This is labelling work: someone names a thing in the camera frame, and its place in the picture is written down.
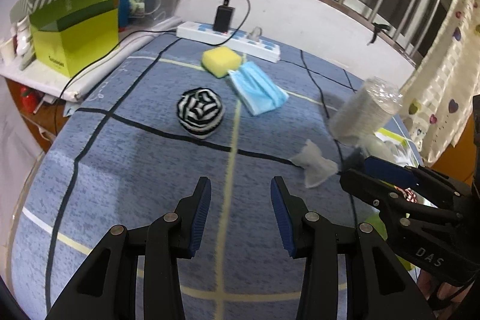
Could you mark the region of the person right hand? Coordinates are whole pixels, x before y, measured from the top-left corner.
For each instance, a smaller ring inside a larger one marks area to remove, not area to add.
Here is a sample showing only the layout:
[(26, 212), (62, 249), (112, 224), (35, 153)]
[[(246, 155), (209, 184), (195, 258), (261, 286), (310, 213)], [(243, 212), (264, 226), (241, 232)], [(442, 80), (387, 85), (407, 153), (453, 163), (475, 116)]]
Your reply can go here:
[(467, 288), (457, 288), (449, 283), (439, 283), (430, 273), (421, 270), (416, 282), (426, 299), (432, 295), (448, 303), (448, 307), (437, 312), (437, 319), (448, 319), (470, 292), (473, 283)]

